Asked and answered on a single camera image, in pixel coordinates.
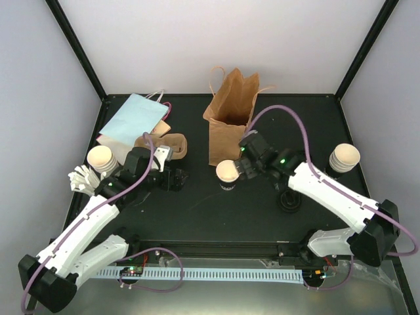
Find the single black sleeved cup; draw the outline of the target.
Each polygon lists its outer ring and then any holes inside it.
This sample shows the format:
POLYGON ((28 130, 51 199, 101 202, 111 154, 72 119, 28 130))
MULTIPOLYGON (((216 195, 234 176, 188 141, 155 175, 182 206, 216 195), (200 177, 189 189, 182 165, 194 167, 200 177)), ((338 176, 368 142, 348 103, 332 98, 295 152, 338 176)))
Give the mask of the single black sleeved cup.
POLYGON ((240 177, 234 161, 224 160, 216 166, 216 176, 219 179, 220 187, 223 190, 230 191, 236 186, 236 181, 240 177))

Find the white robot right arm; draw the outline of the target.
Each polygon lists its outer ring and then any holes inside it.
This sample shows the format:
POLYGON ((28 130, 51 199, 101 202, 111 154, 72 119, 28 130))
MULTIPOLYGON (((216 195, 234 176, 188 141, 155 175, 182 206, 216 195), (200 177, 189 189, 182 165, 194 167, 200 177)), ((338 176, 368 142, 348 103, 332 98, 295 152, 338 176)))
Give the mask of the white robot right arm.
POLYGON ((261 134, 251 131, 239 143, 242 156, 234 163, 247 179, 265 176, 279 192, 304 195, 338 216, 347 227, 309 234, 298 248, 300 260, 314 264, 321 257, 353 255, 370 266, 380 266, 400 235, 395 203, 379 203, 361 196, 310 167, 302 152, 273 149, 261 134))

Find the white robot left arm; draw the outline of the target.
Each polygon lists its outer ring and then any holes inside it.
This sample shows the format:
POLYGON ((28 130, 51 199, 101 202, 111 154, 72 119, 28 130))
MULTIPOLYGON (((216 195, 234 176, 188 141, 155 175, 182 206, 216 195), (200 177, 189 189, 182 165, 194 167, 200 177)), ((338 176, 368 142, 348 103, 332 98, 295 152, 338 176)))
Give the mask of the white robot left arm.
POLYGON ((31 295, 46 309, 60 312, 72 301, 77 290, 97 272, 112 263, 146 258, 138 235, 118 228, 102 243, 88 246, 99 232, 132 204, 139 190, 159 188, 177 192, 188 177, 182 169, 172 169, 173 149, 134 147, 108 177, 92 192, 88 203, 73 222, 36 256, 25 255, 18 263, 24 295, 31 295))

